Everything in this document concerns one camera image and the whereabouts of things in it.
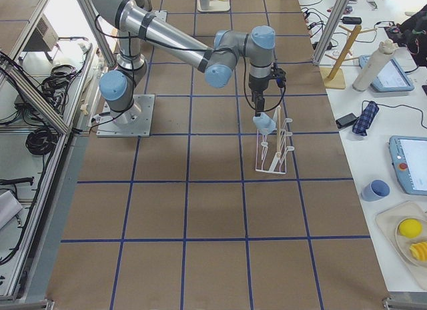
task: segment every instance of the white plate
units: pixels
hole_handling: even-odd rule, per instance
[[[406,219],[416,219],[419,222],[421,222],[422,225],[422,231],[419,234],[419,236],[415,237],[415,238],[407,238],[403,235],[401,235],[399,233],[399,224]],[[405,217],[404,219],[400,220],[400,222],[397,224],[396,226],[396,242],[398,244],[398,248],[400,250],[400,252],[403,254],[403,256],[405,256],[405,258],[407,258],[407,260],[409,260],[411,263],[418,265],[420,267],[425,267],[427,268],[427,261],[419,261],[417,259],[415,259],[412,254],[411,251],[409,250],[409,247],[411,246],[411,244],[413,243],[418,243],[418,242],[422,242],[422,241],[427,241],[427,221],[419,219],[417,217]]]

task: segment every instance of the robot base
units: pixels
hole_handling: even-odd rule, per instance
[[[153,117],[153,108],[155,95],[134,95],[135,102],[141,107],[141,114],[131,123],[127,125],[117,125],[111,120],[111,116],[101,117],[101,123],[98,127],[98,137],[110,137],[110,138],[121,138],[121,137],[149,137],[149,131],[151,129],[151,119]],[[109,111],[109,106],[105,103],[104,112]]]

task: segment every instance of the white cup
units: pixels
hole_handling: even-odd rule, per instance
[[[199,0],[201,10],[209,10],[209,4],[211,0]]]

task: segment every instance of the yellow lemon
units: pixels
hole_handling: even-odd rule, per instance
[[[400,234],[407,238],[415,238],[421,231],[421,222],[416,219],[405,219],[399,224]]]

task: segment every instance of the blue joint cap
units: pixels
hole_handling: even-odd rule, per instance
[[[205,80],[212,87],[225,87],[232,76],[232,70],[226,65],[211,65],[205,71]]]
[[[216,35],[215,39],[213,40],[213,48],[216,49],[220,45],[222,37],[228,32],[228,30],[219,30]]]
[[[118,70],[107,72],[99,80],[99,90],[105,100],[115,101],[120,99],[126,92],[126,76]]]
[[[276,32],[273,28],[267,25],[259,25],[255,27],[251,32],[252,41],[259,47],[264,49],[274,48],[274,39]]]

